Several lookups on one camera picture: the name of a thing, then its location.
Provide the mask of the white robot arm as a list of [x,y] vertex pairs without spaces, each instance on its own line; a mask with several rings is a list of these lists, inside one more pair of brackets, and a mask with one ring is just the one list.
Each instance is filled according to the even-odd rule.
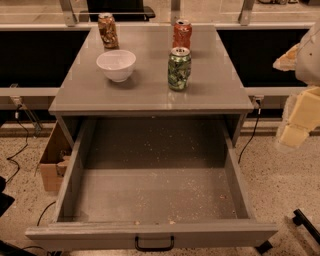
[[315,22],[298,44],[277,58],[273,67],[294,71],[296,79],[307,85],[300,93],[287,98],[276,133],[277,150],[287,153],[298,149],[310,132],[320,126],[320,21]]

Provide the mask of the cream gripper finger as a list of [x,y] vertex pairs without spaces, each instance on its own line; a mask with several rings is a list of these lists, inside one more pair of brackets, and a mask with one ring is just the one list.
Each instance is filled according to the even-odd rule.
[[309,133],[304,129],[281,123],[276,133],[275,148],[282,153],[295,151],[308,136]]

